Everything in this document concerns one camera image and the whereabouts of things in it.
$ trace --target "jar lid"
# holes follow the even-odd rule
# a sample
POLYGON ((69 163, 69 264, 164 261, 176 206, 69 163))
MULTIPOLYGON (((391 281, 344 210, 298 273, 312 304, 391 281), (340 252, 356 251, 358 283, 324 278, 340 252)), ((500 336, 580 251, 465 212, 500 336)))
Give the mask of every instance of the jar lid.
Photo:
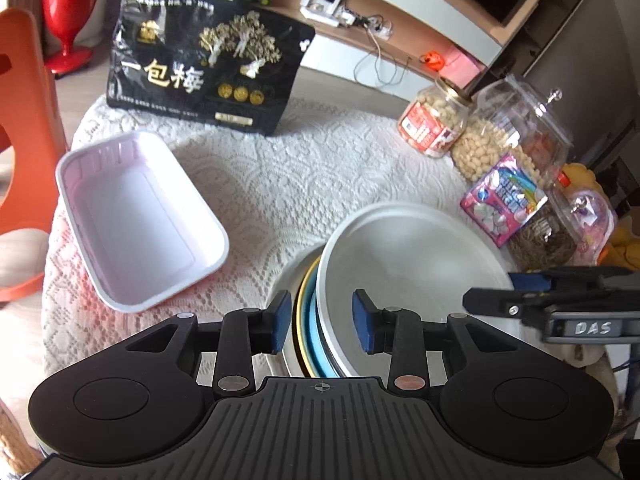
POLYGON ((469 95, 453 81, 449 81, 444 77, 439 77, 436 79, 435 83, 442 92, 459 105, 469 107, 473 104, 471 97, 469 97, 469 95))
POLYGON ((569 187, 571 185, 571 181, 569 180, 569 177, 564 171, 561 171, 558 174, 558 182, 562 187, 569 187))
POLYGON ((551 92, 549 98, 545 99, 540 95, 529 83, 523 78, 509 74, 504 80, 523 98, 524 102, 532 108, 535 115, 542 120, 546 126, 551 128, 560 137, 567 146, 572 146, 571 135, 560 125, 558 120, 549 111, 551 101, 558 101, 562 98, 562 92, 555 89, 551 92))

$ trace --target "white bowl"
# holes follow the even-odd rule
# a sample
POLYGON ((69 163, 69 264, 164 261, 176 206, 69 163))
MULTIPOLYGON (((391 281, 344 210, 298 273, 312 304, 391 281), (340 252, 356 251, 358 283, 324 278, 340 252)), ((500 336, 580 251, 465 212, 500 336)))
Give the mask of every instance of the white bowl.
MULTIPOLYGON (((367 355, 358 342, 351 295, 364 288, 378 308, 416 311, 424 321, 444 322, 463 312, 473 286, 513 289, 503 262, 461 221, 434 208, 402 203, 366 207, 329 238, 318 270, 320 327, 345 376, 380 376, 391 357, 367 355)), ((520 323, 483 318, 520 338, 520 323)), ((439 352, 428 352, 431 384, 446 382, 439 352)))

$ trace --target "chair backrest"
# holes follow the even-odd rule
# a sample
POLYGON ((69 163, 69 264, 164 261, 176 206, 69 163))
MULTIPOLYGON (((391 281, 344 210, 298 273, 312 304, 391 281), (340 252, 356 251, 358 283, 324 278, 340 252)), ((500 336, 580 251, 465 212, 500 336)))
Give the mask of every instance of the chair backrest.
POLYGON ((58 200, 55 169, 66 152, 53 76, 44 67, 35 19, 0 12, 0 150, 14 147, 14 174, 0 205, 0 234, 49 232, 58 200))

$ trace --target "crosshair mark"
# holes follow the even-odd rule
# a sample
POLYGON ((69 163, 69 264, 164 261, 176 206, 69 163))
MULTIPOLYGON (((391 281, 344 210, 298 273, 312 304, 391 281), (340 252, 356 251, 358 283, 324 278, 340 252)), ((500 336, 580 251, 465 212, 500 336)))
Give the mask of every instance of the crosshair mark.
POLYGON ((325 391, 330 390, 331 386, 329 386, 327 383, 318 383, 313 386, 313 389, 323 394, 325 393, 325 391))

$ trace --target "jar of peanuts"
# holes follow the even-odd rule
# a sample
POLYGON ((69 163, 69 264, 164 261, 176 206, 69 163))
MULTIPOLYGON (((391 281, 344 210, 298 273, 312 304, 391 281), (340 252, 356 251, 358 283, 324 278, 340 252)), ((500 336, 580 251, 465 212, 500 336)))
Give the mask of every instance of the jar of peanuts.
POLYGON ((552 186, 572 145, 548 110, 560 98, 559 90, 543 98, 514 75, 482 89, 465 132, 451 149, 453 163, 474 184, 510 152, 538 187, 552 186))
POLYGON ((398 121, 398 132, 416 150, 433 158, 447 153, 465 131, 473 101, 451 81, 438 78, 421 90, 398 121))

